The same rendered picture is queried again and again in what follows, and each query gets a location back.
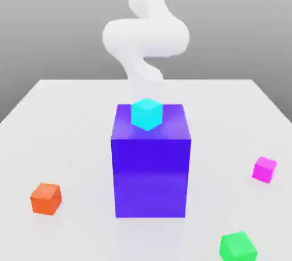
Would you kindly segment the small cyan cube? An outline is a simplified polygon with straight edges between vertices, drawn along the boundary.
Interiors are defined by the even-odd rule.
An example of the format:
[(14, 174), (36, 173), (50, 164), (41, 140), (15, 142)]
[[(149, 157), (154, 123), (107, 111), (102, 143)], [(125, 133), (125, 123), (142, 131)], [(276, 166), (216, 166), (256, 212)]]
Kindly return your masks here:
[(131, 104), (131, 123), (149, 131), (163, 122), (163, 104), (144, 98)]

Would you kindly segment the small magenta cube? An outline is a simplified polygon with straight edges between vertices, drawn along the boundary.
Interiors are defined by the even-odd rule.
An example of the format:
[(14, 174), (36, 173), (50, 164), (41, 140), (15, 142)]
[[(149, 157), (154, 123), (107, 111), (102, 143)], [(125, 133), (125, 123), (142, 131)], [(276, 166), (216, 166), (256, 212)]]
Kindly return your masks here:
[(270, 183), (276, 166), (277, 162), (275, 160), (261, 156), (254, 165), (252, 178), (264, 183)]

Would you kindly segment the small orange cube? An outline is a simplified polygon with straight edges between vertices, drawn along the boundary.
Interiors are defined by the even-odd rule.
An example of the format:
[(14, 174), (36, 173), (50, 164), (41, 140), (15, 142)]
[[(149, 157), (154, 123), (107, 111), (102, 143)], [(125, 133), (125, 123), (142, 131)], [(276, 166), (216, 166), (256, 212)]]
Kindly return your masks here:
[(62, 202), (60, 186), (40, 183), (31, 194), (30, 200), (34, 213), (54, 215)]

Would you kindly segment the small green cube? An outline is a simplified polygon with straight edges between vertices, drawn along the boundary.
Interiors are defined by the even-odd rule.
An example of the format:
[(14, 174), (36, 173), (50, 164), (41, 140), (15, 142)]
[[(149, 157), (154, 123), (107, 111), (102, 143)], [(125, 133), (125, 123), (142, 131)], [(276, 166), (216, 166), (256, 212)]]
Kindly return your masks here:
[(220, 257), (223, 261), (256, 261), (258, 251), (243, 232), (223, 235), (220, 243)]

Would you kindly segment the large purple box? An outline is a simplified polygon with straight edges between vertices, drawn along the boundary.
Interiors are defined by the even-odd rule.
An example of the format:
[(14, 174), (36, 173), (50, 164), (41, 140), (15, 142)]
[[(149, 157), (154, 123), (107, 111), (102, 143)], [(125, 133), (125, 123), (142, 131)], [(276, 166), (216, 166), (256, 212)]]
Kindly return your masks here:
[(115, 214), (118, 218), (183, 218), (191, 136), (181, 104), (163, 106), (163, 122), (145, 131), (118, 105), (111, 135)]

